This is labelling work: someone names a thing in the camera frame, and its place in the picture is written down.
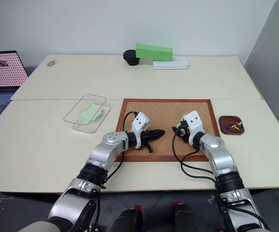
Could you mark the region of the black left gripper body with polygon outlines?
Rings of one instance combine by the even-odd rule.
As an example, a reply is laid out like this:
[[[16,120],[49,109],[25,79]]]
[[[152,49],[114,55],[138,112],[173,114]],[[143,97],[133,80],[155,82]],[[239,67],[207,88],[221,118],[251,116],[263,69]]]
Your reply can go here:
[[[145,145],[148,141],[152,141],[154,139],[154,132],[152,130],[146,130],[141,132],[140,134],[141,145]]]

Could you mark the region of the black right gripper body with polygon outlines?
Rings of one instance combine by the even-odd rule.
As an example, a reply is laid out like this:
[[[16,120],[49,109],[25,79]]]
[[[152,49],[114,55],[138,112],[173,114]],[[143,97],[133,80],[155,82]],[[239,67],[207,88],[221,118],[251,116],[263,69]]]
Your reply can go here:
[[[188,129],[188,124],[185,120],[181,120],[178,124],[177,127],[181,128],[181,132],[186,132],[190,134],[190,130]]]

